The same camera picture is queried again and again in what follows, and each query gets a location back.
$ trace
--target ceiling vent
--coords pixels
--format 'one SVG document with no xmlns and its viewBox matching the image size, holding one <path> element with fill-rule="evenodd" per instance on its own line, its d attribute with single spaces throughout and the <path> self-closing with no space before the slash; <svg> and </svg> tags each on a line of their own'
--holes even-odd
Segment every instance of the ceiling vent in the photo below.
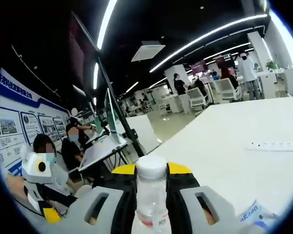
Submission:
<svg viewBox="0 0 293 234">
<path fill-rule="evenodd" d="M 165 45 L 161 45 L 159 41 L 142 41 L 142 45 L 132 58 L 132 62 L 154 58 Z"/>
</svg>

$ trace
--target white bottle cap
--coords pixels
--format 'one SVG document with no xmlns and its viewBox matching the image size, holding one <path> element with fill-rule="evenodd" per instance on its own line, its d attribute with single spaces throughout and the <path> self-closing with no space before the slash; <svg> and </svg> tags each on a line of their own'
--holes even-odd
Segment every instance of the white bottle cap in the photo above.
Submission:
<svg viewBox="0 0 293 234">
<path fill-rule="evenodd" d="M 157 180 L 165 177 L 167 161 L 163 157 L 147 155 L 139 158 L 136 167 L 139 178 Z"/>
</svg>

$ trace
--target packaging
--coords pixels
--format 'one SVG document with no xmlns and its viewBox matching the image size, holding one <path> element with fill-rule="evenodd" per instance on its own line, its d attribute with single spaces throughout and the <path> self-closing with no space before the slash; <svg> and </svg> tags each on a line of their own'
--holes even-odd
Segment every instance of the packaging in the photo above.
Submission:
<svg viewBox="0 0 293 234">
<path fill-rule="evenodd" d="M 238 218 L 241 222 L 259 226 L 265 231 L 269 231 L 278 220 L 276 214 L 268 211 L 256 200 L 245 212 L 239 215 Z"/>
</svg>

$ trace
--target white lab coat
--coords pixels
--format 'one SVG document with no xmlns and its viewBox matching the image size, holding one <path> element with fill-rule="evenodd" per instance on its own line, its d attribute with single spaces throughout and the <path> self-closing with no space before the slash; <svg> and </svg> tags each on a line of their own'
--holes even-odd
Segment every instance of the white lab coat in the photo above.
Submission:
<svg viewBox="0 0 293 234">
<path fill-rule="evenodd" d="M 246 60 L 243 60 L 242 58 L 239 60 L 239 70 L 245 82 L 257 79 L 257 74 L 254 70 L 254 63 L 250 57 Z"/>
</svg>

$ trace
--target bottle label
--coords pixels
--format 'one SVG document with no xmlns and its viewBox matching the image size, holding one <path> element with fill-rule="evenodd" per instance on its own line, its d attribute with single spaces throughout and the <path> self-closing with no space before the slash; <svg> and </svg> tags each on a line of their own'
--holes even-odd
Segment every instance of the bottle label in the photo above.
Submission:
<svg viewBox="0 0 293 234">
<path fill-rule="evenodd" d="M 140 211 L 136 211 L 136 212 L 137 212 L 139 220 L 147 227 L 161 226 L 169 222 L 168 213 L 165 213 L 164 215 L 148 216 L 148 215 L 144 215 Z"/>
</svg>

